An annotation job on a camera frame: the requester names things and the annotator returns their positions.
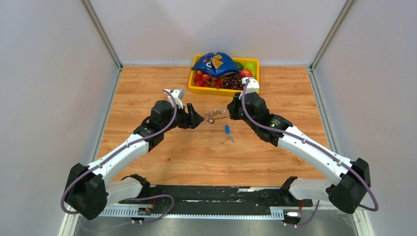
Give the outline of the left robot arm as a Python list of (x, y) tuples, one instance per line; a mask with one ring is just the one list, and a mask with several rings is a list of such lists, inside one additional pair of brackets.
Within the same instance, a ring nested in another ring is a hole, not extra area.
[(173, 128), (195, 129), (203, 121), (204, 117), (191, 103), (183, 107), (166, 100), (157, 101), (150, 116), (116, 149), (88, 165), (77, 163), (71, 168), (61, 198), (62, 209), (93, 220), (106, 206), (123, 200), (146, 203), (150, 198), (148, 180), (138, 174), (117, 182), (113, 178), (161, 143), (165, 132)]

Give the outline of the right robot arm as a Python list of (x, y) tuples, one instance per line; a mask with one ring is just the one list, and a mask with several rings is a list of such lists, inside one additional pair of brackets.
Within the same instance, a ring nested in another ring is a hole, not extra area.
[(370, 189), (370, 170), (365, 160), (353, 161), (310, 139), (287, 119), (271, 114), (265, 100), (255, 92), (235, 93), (227, 109), (232, 120), (243, 120), (261, 140), (295, 154), (325, 176), (288, 178), (281, 191), (283, 203), (291, 206), (305, 199), (327, 201), (348, 214), (358, 207), (379, 209)]

